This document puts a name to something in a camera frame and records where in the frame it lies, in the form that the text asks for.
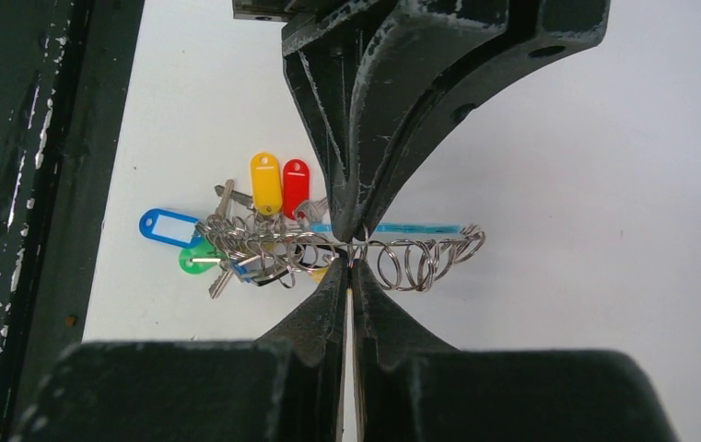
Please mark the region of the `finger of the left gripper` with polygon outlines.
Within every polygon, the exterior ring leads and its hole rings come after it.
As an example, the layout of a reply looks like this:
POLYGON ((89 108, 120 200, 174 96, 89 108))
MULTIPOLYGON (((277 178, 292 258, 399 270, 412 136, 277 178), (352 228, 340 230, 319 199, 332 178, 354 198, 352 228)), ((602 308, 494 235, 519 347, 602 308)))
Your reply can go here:
POLYGON ((404 1, 351 107, 346 236, 373 230, 438 145, 523 77, 599 45, 606 1, 404 1))
POLYGON ((393 1, 297 1, 282 31, 286 83, 321 167, 333 234, 350 241, 357 218, 357 159, 350 108, 361 59, 393 1))

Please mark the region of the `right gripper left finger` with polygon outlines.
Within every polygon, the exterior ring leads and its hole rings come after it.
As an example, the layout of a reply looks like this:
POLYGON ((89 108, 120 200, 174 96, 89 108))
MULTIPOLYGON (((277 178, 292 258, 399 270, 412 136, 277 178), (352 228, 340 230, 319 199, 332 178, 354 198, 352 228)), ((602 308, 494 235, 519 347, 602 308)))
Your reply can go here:
POLYGON ((15 441, 338 441, 347 263, 252 341, 66 349, 15 441))

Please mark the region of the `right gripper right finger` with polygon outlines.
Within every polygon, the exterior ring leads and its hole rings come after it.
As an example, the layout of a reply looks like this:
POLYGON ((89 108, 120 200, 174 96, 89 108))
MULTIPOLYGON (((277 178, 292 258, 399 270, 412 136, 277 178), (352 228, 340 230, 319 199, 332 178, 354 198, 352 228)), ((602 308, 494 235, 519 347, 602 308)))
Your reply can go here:
POLYGON ((611 350, 463 351, 351 271, 363 441, 673 441, 646 373, 611 350))

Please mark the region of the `blue handled metal keyring holder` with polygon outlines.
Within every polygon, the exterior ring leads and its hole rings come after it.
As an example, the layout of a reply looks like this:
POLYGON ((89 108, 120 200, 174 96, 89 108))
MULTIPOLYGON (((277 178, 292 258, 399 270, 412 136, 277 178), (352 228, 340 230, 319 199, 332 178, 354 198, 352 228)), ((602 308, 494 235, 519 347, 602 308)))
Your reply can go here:
POLYGON ((361 260, 385 290, 426 292, 473 258, 484 246, 486 234, 475 224, 383 223, 345 243, 328 225, 319 224, 310 227, 305 240, 303 262, 309 267, 323 267, 335 258, 361 260))

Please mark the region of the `bunch of coloured tagged keys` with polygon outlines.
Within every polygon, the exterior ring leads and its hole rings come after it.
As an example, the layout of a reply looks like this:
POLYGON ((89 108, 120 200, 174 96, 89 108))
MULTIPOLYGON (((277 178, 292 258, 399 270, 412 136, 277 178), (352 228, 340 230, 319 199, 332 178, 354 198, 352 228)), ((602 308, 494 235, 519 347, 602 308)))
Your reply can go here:
POLYGON ((233 179, 217 186, 218 205, 203 218, 152 208, 138 222, 144 238, 179 248, 184 272, 218 269, 208 289, 212 299, 232 279, 292 288, 297 273, 314 269, 303 262, 303 246, 310 227, 323 224, 327 202, 311 199, 307 163, 300 158, 279 163, 259 153, 250 161, 249 178, 249 193, 237 191, 233 179))

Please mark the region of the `yellow tagged key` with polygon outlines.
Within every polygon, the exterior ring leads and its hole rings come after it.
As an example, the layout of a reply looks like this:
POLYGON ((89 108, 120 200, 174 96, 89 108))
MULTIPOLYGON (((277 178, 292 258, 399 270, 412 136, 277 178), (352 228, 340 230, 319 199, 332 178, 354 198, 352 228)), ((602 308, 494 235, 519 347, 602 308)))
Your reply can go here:
POLYGON ((314 268, 308 271, 308 276, 309 279, 316 285, 318 285, 323 277, 326 275, 327 271, 329 270, 328 266, 323 266, 320 268, 314 268))

